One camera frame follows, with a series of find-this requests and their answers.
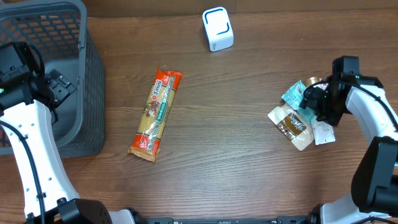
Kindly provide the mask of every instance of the light blue packet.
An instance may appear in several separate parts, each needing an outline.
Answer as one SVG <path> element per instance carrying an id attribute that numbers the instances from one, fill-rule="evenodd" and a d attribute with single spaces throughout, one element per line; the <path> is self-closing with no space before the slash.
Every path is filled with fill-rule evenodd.
<path id="1" fill-rule="evenodd" d="M 310 108 L 301 108 L 300 103 L 304 99 L 303 92 L 307 87 L 298 81 L 292 87 L 290 87 L 285 94 L 282 95 L 282 99 L 295 111 L 301 114 L 309 124 L 311 124 L 312 119 L 315 114 Z"/>

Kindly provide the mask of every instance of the brown label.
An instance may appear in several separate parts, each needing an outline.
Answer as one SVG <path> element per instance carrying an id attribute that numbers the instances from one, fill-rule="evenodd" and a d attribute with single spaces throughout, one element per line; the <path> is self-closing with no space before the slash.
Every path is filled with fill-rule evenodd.
<path id="1" fill-rule="evenodd" d="M 306 125 L 293 113 L 288 114 L 276 125 L 288 138 L 293 140 L 306 130 Z"/>

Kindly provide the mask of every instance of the basket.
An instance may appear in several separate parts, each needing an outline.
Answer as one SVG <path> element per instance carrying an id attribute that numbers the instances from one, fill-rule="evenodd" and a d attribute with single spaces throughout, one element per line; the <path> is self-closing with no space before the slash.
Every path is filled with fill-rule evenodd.
<path id="1" fill-rule="evenodd" d="M 45 71 L 58 70 L 74 91 L 56 110 L 52 126 L 61 157 L 99 153 L 104 144 L 104 63 L 87 30 L 87 12 L 79 0 L 37 0 L 0 4 L 0 45 L 35 45 Z M 12 154 L 12 148 L 0 148 Z"/>

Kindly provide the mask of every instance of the tabletop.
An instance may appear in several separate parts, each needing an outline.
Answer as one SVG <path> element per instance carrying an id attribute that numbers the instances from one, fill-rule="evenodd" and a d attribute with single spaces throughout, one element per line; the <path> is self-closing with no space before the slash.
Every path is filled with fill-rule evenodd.
<path id="1" fill-rule="evenodd" d="M 106 66 L 106 141 L 63 160 L 81 198 L 144 217 L 306 215 L 350 192 L 366 149 L 353 116 L 336 142 L 299 151 L 268 119 L 299 80 L 359 56 L 398 109 L 398 9 L 230 15 L 234 45 L 211 53 L 201 16 L 89 19 Z M 127 154 L 156 68 L 183 72 L 156 163 Z M 0 157 L 0 223 L 24 221 L 13 156 Z"/>

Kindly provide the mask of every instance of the white cube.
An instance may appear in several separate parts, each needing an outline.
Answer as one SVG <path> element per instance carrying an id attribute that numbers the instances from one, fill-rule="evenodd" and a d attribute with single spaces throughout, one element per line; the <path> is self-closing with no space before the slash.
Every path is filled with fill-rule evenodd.
<path id="1" fill-rule="evenodd" d="M 202 19 L 212 52 L 228 48 L 234 44 L 234 33 L 225 8 L 216 7 L 206 10 Z"/>

